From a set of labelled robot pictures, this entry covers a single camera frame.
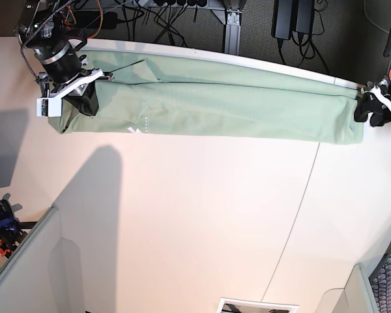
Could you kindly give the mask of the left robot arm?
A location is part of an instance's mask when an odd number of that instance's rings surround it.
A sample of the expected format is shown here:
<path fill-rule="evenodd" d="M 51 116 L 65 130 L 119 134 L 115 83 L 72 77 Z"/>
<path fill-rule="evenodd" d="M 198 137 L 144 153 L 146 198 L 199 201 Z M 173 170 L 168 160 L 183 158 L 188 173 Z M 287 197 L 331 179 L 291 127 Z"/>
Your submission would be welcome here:
<path fill-rule="evenodd" d="M 391 25 L 388 31 L 383 56 L 391 52 Z M 391 57 L 384 78 L 379 82 L 368 82 L 360 90 L 361 98 L 354 112 L 357 123 L 369 121 L 371 127 L 382 127 L 391 123 Z"/>

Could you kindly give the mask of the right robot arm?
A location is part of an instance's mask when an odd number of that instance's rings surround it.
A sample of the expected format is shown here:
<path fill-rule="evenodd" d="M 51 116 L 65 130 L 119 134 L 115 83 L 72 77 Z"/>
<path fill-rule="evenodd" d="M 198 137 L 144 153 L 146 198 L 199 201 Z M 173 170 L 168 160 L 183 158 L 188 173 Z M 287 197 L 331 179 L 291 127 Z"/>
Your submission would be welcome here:
<path fill-rule="evenodd" d="M 99 109 L 95 81 L 104 72 L 85 68 L 87 56 L 78 52 L 86 45 L 87 35 L 65 25 L 70 4 L 26 1 L 16 26 L 20 54 L 40 86 L 39 116 L 60 116 L 64 101 L 85 116 L 95 116 Z"/>

